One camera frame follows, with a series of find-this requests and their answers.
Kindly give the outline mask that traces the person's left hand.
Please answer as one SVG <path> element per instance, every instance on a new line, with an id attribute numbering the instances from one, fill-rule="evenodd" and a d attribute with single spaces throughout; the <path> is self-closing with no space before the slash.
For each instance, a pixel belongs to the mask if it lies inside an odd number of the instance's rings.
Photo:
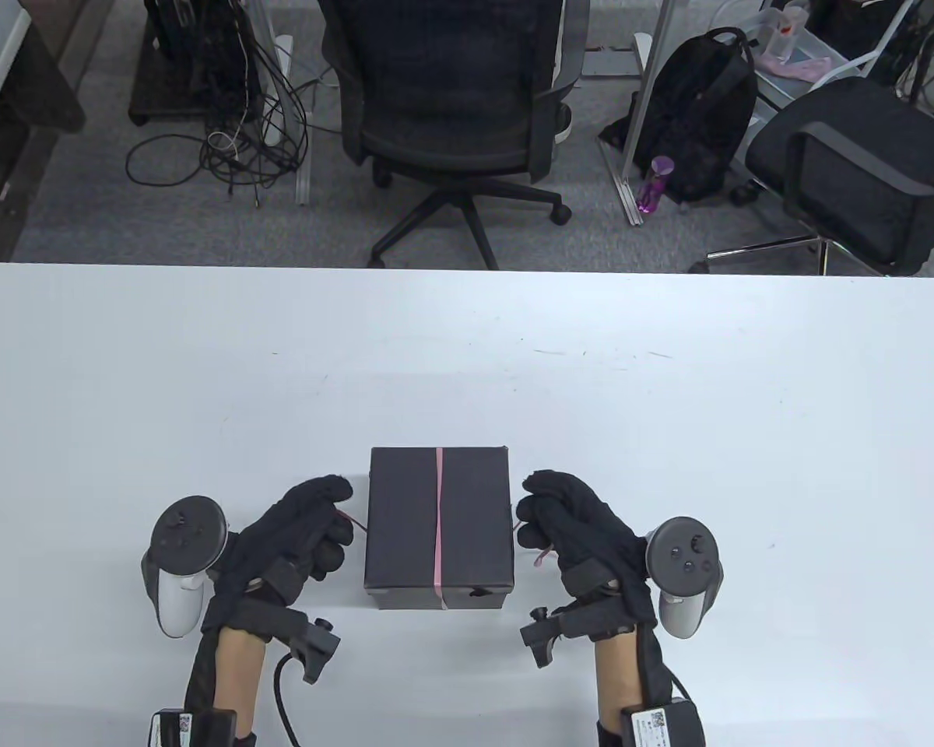
<path id="1" fill-rule="evenodd" d="M 229 627 L 264 640 L 299 634 L 306 618 L 290 606 L 308 580 L 324 580 L 345 561 L 354 529 L 338 504 L 352 497 L 352 484 L 342 476 L 313 478 L 236 534 L 217 563 L 201 633 Z"/>

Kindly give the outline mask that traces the person's right hand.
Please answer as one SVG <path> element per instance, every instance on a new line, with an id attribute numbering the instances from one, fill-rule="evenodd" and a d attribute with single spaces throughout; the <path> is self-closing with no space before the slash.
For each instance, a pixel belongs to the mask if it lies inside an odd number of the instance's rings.
<path id="1" fill-rule="evenodd" d="M 620 598 L 634 625 L 653 630 L 657 616 L 647 581 L 645 538 L 637 536 L 588 484 L 570 473 L 538 470 L 521 487 L 526 496 L 517 505 L 516 518 L 521 522 L 517 540 L 522 548 L 553 550 L 563 575 L 596 561 L 619 584 L 617 588 L 606 582 L 596 584 L 594 590 L 576 594 L 564 609 Z"/>

